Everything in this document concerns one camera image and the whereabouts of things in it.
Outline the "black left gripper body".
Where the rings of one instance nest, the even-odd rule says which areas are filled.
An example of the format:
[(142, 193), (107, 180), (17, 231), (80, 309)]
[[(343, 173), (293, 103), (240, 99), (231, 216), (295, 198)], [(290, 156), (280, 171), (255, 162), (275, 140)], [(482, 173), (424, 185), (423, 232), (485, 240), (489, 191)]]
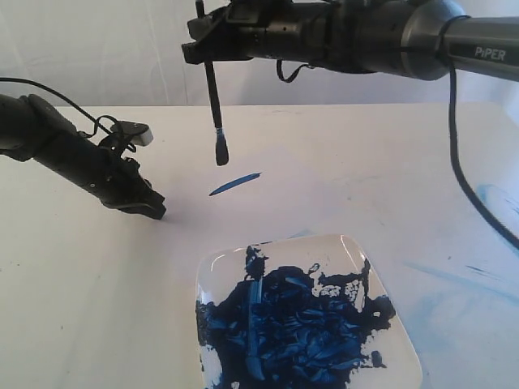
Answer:
[(113, 209), (152, 207), (139, 163), (81, 137), (73, 126), (40, 125), (40, 163)]

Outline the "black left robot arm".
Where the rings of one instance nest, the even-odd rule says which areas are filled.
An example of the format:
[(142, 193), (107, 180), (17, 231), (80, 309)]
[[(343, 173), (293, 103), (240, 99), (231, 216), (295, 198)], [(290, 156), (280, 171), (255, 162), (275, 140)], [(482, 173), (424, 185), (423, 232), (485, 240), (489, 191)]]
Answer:
[(139, 174), (139, 163), (122, 155), (128, 146), (151, 143), (149, 126), (115, 121), (110, 130), (94, 144), (43, 98), (1, 97), (2, 155), (20, 162), (35, 160), (107, 208), (161, 219), (164, 197)]

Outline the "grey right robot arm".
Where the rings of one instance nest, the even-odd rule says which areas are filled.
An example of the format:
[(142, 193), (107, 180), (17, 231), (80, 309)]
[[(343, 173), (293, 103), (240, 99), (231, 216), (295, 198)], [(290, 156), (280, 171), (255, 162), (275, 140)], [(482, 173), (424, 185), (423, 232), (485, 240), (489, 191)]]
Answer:
[(187, 28), (190, 64), (268, 58), (427, 81), (450, 66), (518, 78), (517, 18), (473, 18), (452, 1), (232, 1)]

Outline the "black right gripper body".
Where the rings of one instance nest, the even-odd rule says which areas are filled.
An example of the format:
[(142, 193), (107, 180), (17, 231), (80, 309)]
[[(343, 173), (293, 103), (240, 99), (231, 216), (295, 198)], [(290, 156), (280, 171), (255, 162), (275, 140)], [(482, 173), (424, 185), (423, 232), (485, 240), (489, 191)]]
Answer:
[(233, 1), (225, 12), (225, 58), (402, 73), (404, 26), (403, 1)]

